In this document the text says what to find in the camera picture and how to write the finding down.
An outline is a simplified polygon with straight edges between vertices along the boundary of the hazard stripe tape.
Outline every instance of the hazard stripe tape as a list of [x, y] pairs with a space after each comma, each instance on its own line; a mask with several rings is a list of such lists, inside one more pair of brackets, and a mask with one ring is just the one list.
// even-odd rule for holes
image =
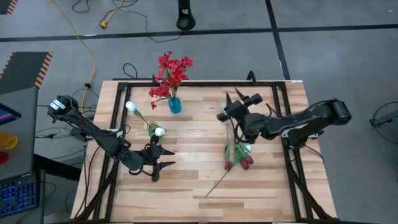
[[10, 5], [7, 8], [7, 14], [12, 14], [14, 12], [15, 7], [17, 6], [18, 0], [12, 0]]
[[0, 74], [0, 78], [2, 77], [2, 75], [4, 74], [4, 71], [6, 70], [6, 68], [7, 68], [7, 65], [8, 65], [8, 63], [10, 62], [10, 60], [11, 60], [11, 58], [12, 58], [12, 56], [14, 55], [14, 52], [13, 53], [11, 53], [11, 55], [10, 55], [10, 57], [9, 57], [9, 59], [7, 60], [7, 63], [6, 63], [6, 65], [4, 66], [4, 69], [1, 71], [1, 74]]
[[53, 52], [49, 52], [45, 56], [42, 68], [40, 69], [39, 74], [37, 75], [37, 78], [36, 78], [35, 86], [37, 88], [40, 88], [42, 86], [42, 84], [43, 84], [43, 81], [44, 81], [44, 78], [45, 78], [45, 74], [47, 73], [47, 69], [50, 66], [50, 63], [51, 63], [53, 55], [54, 55]]

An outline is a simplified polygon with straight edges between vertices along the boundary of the blue keyboard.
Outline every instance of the blue keyboard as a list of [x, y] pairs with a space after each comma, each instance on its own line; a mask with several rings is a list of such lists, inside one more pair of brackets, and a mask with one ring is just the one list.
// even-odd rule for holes
[[0, 183], [0, 218], [39, 205], [40, 179], [38, 176], [28, 174]]

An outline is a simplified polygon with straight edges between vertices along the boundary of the glass vase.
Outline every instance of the glass vase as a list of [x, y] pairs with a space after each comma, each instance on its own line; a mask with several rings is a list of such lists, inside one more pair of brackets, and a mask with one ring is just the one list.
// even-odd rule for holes
[[181, 101], [178, 97], [175, 98], [170, 98], [169, 99], [169, 107], [170, 107], [170, 111], [173, 114], [177, 114], [179, 112], [181, 112]]

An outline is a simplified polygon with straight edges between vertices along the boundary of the wooden table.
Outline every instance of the wooden table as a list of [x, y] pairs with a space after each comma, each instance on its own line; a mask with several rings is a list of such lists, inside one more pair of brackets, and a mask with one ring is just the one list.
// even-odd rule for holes
[[[100, 128], [109, 128], [118, 82], [103, 83], [94, 123]], [[304, 85], [301, 82], [286, 82], [292, 112], [308, 106]], [[251, 112], [268, 113], [265, 102], [274, 107], [272, 90], [269, 87], [239, 87], [245, 95], [259, 93], [263, 103], [251, 106]], [[133, 87], [131, 101], [148, 121], [156, 121], [167, 130], [160, 140], [164, 148], [175, 152], [174, 156], [162, 156], [160, 161], [176, 161], [160, 173], [160, 180], [151, 182], [150, 177], [132, 176], [123, 165], [119, 166], [114, 195], [112, 222], [270, 222], [294, 221], [281, 138], [267, 141], [258, 138], [252, 146], [254, 164], [249, 170], [236, 166], [220, 185], [207, 197], [204, 196], [224, 174], [224, 146], [226, 126], [216, 115], [224, 101], [225, 92], [232, 100], [238, 96], [233, 87], [180, 87], [178, 96], [182, 112], [171, 114], [167, 101], [158, 103], [152, 110], [149, 87]], [[121, 97], [119, 111], [123, 109]], [[126, 124], [131, 132], [126, 139], [132, 143], [131, 150], [141, 150], [149, 142], [146, 126], [142, 120], [129, 113]], [[319, 151], [317, 141], [307, 145]], [[91, 160], [97, 144], [88, 144], [86, 163]], [[303, 168], [309, 191], [327, 213], [336, 216], [329, 184], [322, 160], [314, 153], [301, 150]], [[98, 189], [104, 151], [95, 155], [90, 177], [88, 198]], [[81, 174], [72, 217], [83, 200], [84, 174]], [[302, 194], [297, 189], [301, 214], [305, 216]], [[104, 217], [106, 199], [101, 204], [100, 217]]]

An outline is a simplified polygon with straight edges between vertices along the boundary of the gray floor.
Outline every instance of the gray floor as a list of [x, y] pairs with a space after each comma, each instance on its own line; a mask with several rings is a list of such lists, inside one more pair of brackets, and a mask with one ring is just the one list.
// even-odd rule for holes
[[[116, 13], [109, 27], [101, 29], [98, 21], [113, 7], [111, 1], [89, 1], [91, 10], [83, 14], [71, 10], [74, 1], [57, 2], [79, 34], [144, 32], [144, 19], [126, 12]], [[398, 24], [396, 0], [275, 0], [272, 5], [278, 27]], [[192, 8], [196, 30], [271, 26], [262, 0], [192, 0]], [[176, 1], [139, 1], [131, 10], [149, 17], [150, 32], [177, 30]], [[0, 38], [73, 35], [57, 8], [47, 0], [20, 0], [14, 14], [0, 16], [0, 28]], [[171, 38], [157, 37], [159, 40]], [[398, 220], [398, 148], [381, 139], [368, 120], [378, 107], [397, 99], [398, 30], [289, 32], [281, 33], [280, 38], [291, 79], [304, 81], [309, 101], [338, 98], [346, 102], [353, 115], [349, 125], [330, 127], [320, 139], [338, 216], [358, 222], [395, 223]], [[140, 77], [151, 76], [157, 71], [157, 57], [165, 50], [173, 50], [176, 57], [188, 55], [194, 59], [195, 66], [188, 74], [191, 79], [242, 79], [249, 70], [253, 70], [258, 79], [283, 79], [271, 33], [189, 35], [162, 44], [144, 37], [87, 40], [86, 43], [97, 64], [93, 83], [93, 91], [97, 93], [103, 80], [124, 76], [122, 65], [126, 62], [137, 67]], [[15, 51], [55, 53], [39, 91], [41, 105], [60, 94], [71, 95], [82, 88], [90, 76], [89, 55], [77, 40], [2, 42], [0, 63], [6, 63], [9, 54]], [[87, 105], [96, 101], [96, 97], [89, 94]], [[37, 130], [63, 126], [52, 124], [44, 109], [39, 108], [37, 112]], [[387, 128], [390, 134], [397, 131], [394, 127]], [[73, 138], [39, 139], [35, 151], [53, 158], [79, 151], [83, 145]], [[74, 164], [81, 162], [82, 156], [76, 154], [64, 161]], [[58, 189], [46, 206], [46, 214], [56, 213], [56, 217], [47, 216], [46, 222], [65, 217], [65, 197], [76, 189], [76, 183], [67, 180], [49, 177], [48, 181], [56, 183]], [[73, 197], [74, 193], [68, 199], [69, 208]]]

